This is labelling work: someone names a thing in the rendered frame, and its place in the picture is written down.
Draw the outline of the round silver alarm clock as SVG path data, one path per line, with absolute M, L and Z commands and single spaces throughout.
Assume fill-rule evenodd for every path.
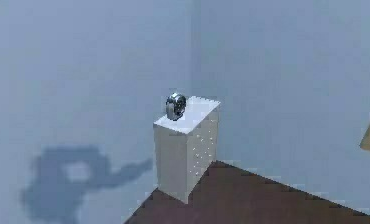
M 166 115 L 172 121 L 180 119 L 186 108 L 186 97 L 180 93 L 171 94 L 166 100 Z

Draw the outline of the white chest of drawers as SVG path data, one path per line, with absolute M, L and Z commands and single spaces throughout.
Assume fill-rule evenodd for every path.
M 180 119 L 153 123 L 158 189 L 185 204 L 216 161 L 219 108 L 219 101 L 192 96 Z

